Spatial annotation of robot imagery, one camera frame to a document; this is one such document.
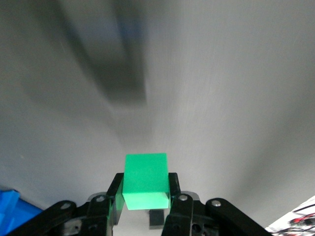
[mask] blue object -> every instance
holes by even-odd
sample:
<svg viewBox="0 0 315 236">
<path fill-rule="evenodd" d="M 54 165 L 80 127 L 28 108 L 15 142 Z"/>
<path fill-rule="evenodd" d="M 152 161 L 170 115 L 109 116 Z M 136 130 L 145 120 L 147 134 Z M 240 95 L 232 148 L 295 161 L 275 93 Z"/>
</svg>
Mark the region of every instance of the blue object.
<svg viewBox="0 0 315 236">
<path fill-rule="evenodd" d="M 0 191 L 0 236 L 8 234 L 41 212 L 41 209 L 21 200 L 18 192 Z"/>
</svg>

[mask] bolt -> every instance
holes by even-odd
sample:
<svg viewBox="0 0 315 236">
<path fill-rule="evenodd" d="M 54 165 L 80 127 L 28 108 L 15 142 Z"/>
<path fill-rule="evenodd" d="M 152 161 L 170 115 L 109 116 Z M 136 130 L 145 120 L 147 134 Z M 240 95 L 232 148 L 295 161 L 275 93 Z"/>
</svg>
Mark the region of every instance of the bolt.
<svg viewBox="0 0 315 236">
<path fill-rule="evenodd" d="M 178 199 L 181 201 L 186 201 L 188 199 L 188 197 L 186 195 L 181 195 L 178 197 Z"/>
<path fill-rule="evenodd" d="M 220 206 L 221 206 L 221 203 L 220 203 L 220 201 L 218 201 L 218 200 L 213 200 L 213 201 L 211 202 L 211 204 L 212 204 L 213 206 L 215 206 L 215 207 L 220 207 Z"/>
<path fill-rule="evenodd" d="M 99 196 L 99 197 L 96 199 L 96 201 L 97 201 L 98 203 L 101 203 L 101 202 L 103 202 L 104 200 L 105 200 L 104 196 Z"/>
<path fill-rule="evenodd" d="M 69 208 L 71 206 L 71 204 L 70 203 L 65 203 L 65 204 L 63 204 L 62 206 L 61 206 L 61 210 L 64 210 L 64 209 L 67 209 L 67 208 Z"/>
</svg>

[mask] green block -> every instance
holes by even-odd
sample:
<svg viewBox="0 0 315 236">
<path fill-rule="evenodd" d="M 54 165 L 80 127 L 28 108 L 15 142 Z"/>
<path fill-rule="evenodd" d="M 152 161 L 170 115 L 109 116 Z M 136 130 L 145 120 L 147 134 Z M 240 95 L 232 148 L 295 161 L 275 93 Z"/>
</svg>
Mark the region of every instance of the green block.
<svg viewBox="0 0 315 236">
<path fill-rule="evenodd" d="M 169 207 L 166 153 L 128 154 L 123 197 L 129 210 Z"/>
</svg>

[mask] cube's top face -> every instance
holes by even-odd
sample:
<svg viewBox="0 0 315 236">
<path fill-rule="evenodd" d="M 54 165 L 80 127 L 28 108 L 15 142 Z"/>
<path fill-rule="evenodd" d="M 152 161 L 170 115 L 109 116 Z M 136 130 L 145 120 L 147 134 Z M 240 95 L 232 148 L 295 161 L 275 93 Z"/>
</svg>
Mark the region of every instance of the cube's top face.
<svg viewBox="0 0 315 236">
<path fill-rule="evenodd" d="M 123 193 L 169 193 L 166 153 L 128 154 Z"/>
</svg>

